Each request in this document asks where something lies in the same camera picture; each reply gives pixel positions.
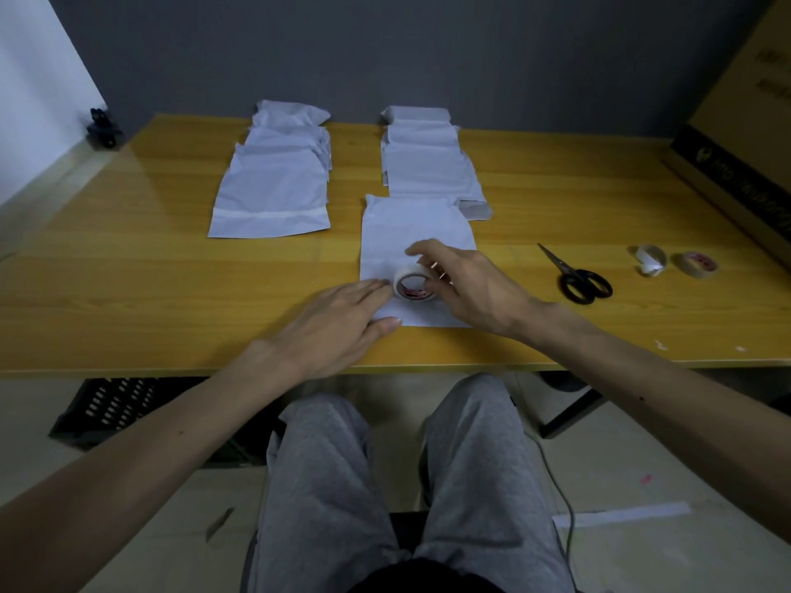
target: hand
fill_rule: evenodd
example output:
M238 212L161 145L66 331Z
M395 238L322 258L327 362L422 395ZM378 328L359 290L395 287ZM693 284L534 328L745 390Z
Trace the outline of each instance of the hand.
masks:
M297 367L302 380L334 375L401 326L400 318L370 321L391 297L387 280L361 280L327 289L271 343L284 361Z
M437 239L426 239L410 245L406 253L421 254L418 262L423 266L430 267L434 262L441 266L439 274L446 272L452 285L445 279L427 279L424 287L471 327L523 340L547 305L508 278L479 251L459 250Z

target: white wall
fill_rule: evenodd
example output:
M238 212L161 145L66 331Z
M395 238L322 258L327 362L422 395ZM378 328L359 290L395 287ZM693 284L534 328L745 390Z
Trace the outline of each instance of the white wall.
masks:
M104 100L49 0L0 0L0 204L84 138Z

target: black scissors handle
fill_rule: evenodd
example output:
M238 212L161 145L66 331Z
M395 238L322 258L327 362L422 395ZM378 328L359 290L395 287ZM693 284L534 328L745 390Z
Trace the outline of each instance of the black scissors handle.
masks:
M574 272L576 274L560 275L558 282L563 295L575 304L587 306L596 298L612 296L612 285L601 275L584 268L577 268Z

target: gray sweatpants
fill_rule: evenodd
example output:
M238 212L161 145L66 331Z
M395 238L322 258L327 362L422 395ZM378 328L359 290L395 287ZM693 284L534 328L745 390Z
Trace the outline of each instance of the gray sweatpants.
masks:
M351 403L313 395L281 419L248 591L346 593L408 559L371 476L368 425ZM527 446L499 378L457 383L426 425L431 506L414 557L506 593L573 591Z

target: scissors blade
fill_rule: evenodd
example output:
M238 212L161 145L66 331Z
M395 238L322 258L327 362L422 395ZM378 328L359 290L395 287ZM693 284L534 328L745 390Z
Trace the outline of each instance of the scissors blade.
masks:
M572 274L574 277L577 277L577 276L578 276L578 275L577 275L577 271L576 271L576 270L574 270L574 268L572 268L571 266L569 266L568 264L566 264L566 263L565 263L563 260L561 260L560 258L558 258L558 256L556 256L555 254L553 254L552 252L550 252L550 251L549 251L547 248L545 248L545 247L544 247L543 245L541 245L540 243L539 243L538 245L539 245L539 247L541 248L541 251L542 251L544 254L546 254L546 255L547 255L547 258L549 258L549 259L550 259L550 260L551 260L551 261L552 261L552 262L555 264L555 266L557 266L557 267L560 269L560 271L561 271L562 273L564 273L564 274Z

